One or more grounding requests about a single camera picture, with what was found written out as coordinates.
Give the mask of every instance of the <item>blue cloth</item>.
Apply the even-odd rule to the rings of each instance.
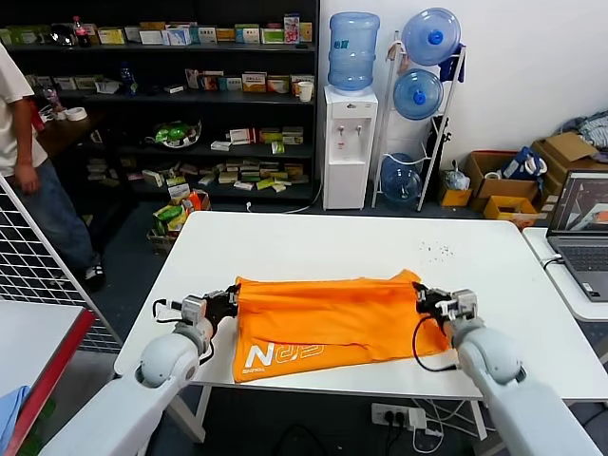
[[[450,57],[439,64],[439,80],[443,83],[445,81],[452,81],[454,79],[454,73],[456,73],[456,65],[458,64],[458,56],[460,50],[463,48],[462,44],[459,44],[454,50],[456,57]],[[460,73],[458,73],[458,82],[463,83],[465,81],[465,61],[460,67]]]
[[[52,163],[45,160],[36,171],[40,189],[33,195],[24,195],[10,180],[17,197],[72,272],[95,266],[100,262],[99,254],[93,250],[86,225],[76,214]]]
[[[0,397],[0,454],[4,454],[9,447],[21,403],[26,399],[28,393],[29,387],[21,387]]]

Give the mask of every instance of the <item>red bottle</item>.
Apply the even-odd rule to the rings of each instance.
[[[80,16],[74,16],[74,34],[78,40],[78,46],[81,48],[89,48],[91,46],[91,40],[86,33],[86,28],[80,23]]]

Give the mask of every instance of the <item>jeans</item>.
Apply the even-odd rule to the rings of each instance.
[[[24,195],[14,179],[9,179],[17,197],[73,273],[98,264],[100,257],[91,246],[86,225],[76,214],[50,160],[36,171],[40,188],[33,195]]]

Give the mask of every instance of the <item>white wall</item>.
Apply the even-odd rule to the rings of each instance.
[[[332,15],[373,12],[381,21],[373,88],[382,103],[393,32],[431,7],[456,15],[467,45],[444,163],[473,149],[517,149],[573,117],[608,109],[607,0],[321,0],[319,85],[327,83]],[[391,125],[390,149],[417,155],[425,121],[399,117]]]

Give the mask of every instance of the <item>wire grid panel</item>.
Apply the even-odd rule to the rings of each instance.
[[[123,341],[2,176],[0,187],[0,296],[12,301],[89,309],[96,318],[80,348],[118,353]]]

